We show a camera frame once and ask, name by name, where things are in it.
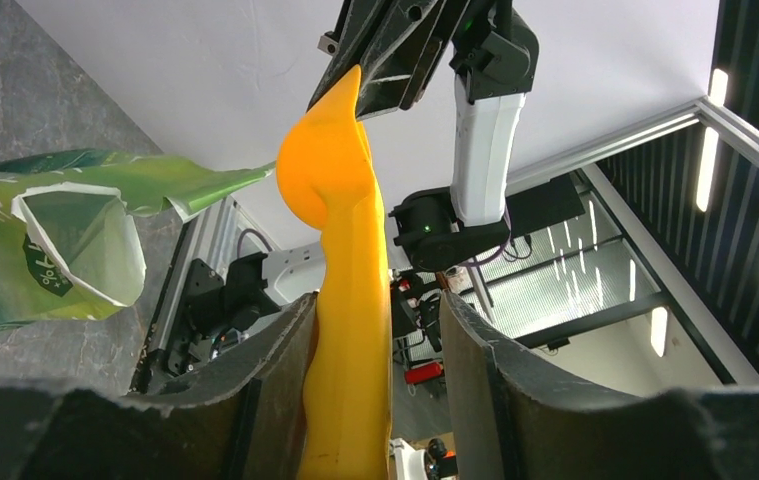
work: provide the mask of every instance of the yellow object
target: yellow object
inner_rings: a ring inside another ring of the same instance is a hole
[[[303,387],[308,433],[299,478],[388,476],[390,305],[385,209],[355,105],[356,66],[291,130],[276,165],[279,190],[319,229],[326,277],[317,350]]]

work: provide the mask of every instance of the white ceiling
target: white ceiling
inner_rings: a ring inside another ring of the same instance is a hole
[[[163,150],[216,169],[276,158],[329,57],[341,0],[18,0]],[[718,0],[515,0],[541,52],[513,163],[548,157],[703,95]],[[448,185],[449,67],[408,112],[365,122],[390,210]],[[283,248],[317,239],[275,181],[238,193]]]

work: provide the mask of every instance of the green plastic bag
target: green plastic bag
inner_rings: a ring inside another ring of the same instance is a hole
[[[188,221],[272,169],[214,172],[184,157],[104,150],[0,163],[0,330],[101,320],[133,304],[146,265],[130,215],[173,207]]]

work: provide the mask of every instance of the grey marble floor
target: grey marble floor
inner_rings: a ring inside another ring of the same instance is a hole
[[[405,372],[399,365],[394,365],[393,381],[392,438],[414,442],[453,430],[446,392],[435,396],[425,386],[418,386],[414,395],[411,395],[405,383]]]
[[[13,0],[0,0],[0,160],[95,147],[158,148]],[[0,333],[0,377],[75,377],[128,389],[179,235],[171,213],[136,220],[146,286],[133,308],[102,322],[42,322]]]

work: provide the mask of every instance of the aluminum frame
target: aluminum frame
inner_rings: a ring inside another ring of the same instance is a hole
[[[681,130],[700,121],[699,99],[682,104],[629,127],[617,130],[525,168],[509,172],[506,196],[548,182],[559,175],[591,165],[632,147]]]
[[[208,207],[184,226],[175,263],[162,287],[162,300],[153,321],[154,330],[147,346],[148,352],[167,348],[191,262],[201,259],[218,275],[226,278],[229,264],[237,258],[238,233],[245,228],[257,229],[257,225],[231,197]],[[261,243],[252,236],[247,237],[243,247],[247,254],[262,249]]]
[[[704,125],[715,129],[721,140],[759,167],[758,129],[728,108],[715,105],[706,97],[698,99],[695,106],[698,109],[697,118]]]

